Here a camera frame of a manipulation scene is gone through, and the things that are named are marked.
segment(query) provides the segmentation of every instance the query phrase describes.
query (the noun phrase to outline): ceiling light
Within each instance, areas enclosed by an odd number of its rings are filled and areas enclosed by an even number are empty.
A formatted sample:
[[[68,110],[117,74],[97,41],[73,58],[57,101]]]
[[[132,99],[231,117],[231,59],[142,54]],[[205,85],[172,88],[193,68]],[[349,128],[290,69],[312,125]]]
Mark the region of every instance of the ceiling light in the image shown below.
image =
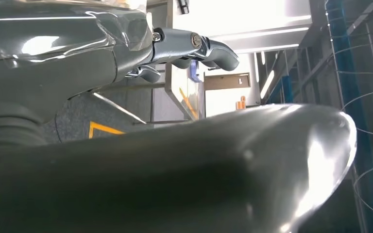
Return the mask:
[[[261,99],[265,97],[265,94],[267,93],[267,90],[270,87],[272,80],[274,79],[274,75],[274,71],[271,71],[270,75],[267,78],[267,81],[265,82],[264,87],[262,88]]]
[[[215,40],[228,41],[228,40],[254,38],[254,37],[265,36],[265,35],[301,32],[301,31],[307,31],[307,30],[308,28],[293,28],[293,29],[276,30],[276,31],[270,31],[270,32],[240,33],[240,34],[235,34],[235,35],[224,35],[224,36],[221,35],[221,36],[213,36],[211,38]]]
[[[293,45],[280,45],[280,46],[271,46],[271,47],[262,47],[262,48],[252,48],[252,49],[243,49],[243,50],[235,50],[235,53],[253,53],[253,52],[260,52],[260,51],[266,51],[266,50],[280,50],[280,49],[287,49],[287,48],[293,48],[298,47],[299,44],[293,44]]]
[[[261,61],[262,61],[262,64],[265,65],[265,53],[264,53],[264,51],[261,52]]]
[[[255,61],[255,76],[256,76],[256,82],[259,83],[258,59],[257,59],[257,57],[256,57],[256,53],[254,53],[254,61]]]

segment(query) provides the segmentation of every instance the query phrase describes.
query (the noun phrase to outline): screw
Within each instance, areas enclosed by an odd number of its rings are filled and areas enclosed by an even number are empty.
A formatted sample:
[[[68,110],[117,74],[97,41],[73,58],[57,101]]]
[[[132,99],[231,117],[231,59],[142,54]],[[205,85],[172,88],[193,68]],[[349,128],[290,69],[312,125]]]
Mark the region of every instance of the screw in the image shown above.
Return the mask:
[[[201,47],[202,40],[201,40],[201,37],[198,34],[193,33],[191,35],[191,42],[192,42],[192,45],[193,45],[194,48],[199,49]]]
[[[159,33],[152,33],[152,40],[154,42],[159,42],[162,40],[161,34]]]

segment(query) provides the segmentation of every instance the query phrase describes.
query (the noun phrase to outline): blue metal frame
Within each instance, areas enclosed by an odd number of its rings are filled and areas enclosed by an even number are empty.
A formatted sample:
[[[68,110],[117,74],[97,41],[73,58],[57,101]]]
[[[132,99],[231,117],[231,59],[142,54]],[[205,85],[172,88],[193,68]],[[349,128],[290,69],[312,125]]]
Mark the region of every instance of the blue metal frame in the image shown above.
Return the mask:
[[[347,34],[345,22],[343,0],[328,0],[326,9],[328,12],[329,28],[333,38],[334,54],[338,71],[348,71],[348,73],[339,73],[340,91],[343,98],[343,104],[361,96],[359,91],[354,66],[353,54],[351,50],[350,38]],[[364,117],[364,109],[361,100],[356,100],[345,108],[355,121],[356,126],[362,130],[367,130],[367,123]],[[355,158],[355,167],[358,174],[373,168],[373,154],[371,142],[367,133],[358,131],[357,133],[357,153]],[[365,179],[360,181],[360,195],[373,207],[373,172],[366,175]],[[373,233],[373,211],[369,208],[364,209],[365,222],[367,230]]]

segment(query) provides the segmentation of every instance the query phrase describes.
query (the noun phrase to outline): yellow floor marking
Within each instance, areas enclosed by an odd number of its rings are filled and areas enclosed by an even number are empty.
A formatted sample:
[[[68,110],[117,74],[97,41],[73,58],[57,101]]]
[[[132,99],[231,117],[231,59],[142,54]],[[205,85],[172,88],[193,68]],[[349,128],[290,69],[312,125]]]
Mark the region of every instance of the yellow floor marking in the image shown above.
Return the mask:
[[[188,98],[185,96],[184,92],[182,91],[181,88],[179,88],[179,92],[181,92],[182,98],[184,99],[186,105],[188,108],[191,110],[192,114],[194,115],[195,119],[198,120],[198,114],[197,112],[192,108],[191,103],[189,102]]]
[[[124,132],[122,131],[119,131],[114,128],[104,126],[104,125],[91,121],[89,124],[89,138],[93,138],[94,129],[101,130],[101,131],[108,132],[108,133],[113,133],[113,134],[124,134]]]

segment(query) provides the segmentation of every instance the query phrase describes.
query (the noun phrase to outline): plastic wrap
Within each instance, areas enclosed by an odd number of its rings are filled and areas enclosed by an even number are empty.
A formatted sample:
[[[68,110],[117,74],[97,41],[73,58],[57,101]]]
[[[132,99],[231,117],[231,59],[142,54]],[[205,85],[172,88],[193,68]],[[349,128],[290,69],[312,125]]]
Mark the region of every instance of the plastic wrap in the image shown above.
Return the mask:
[[[0,59],[12,67],[152,43],[145,0],[0,0]]]

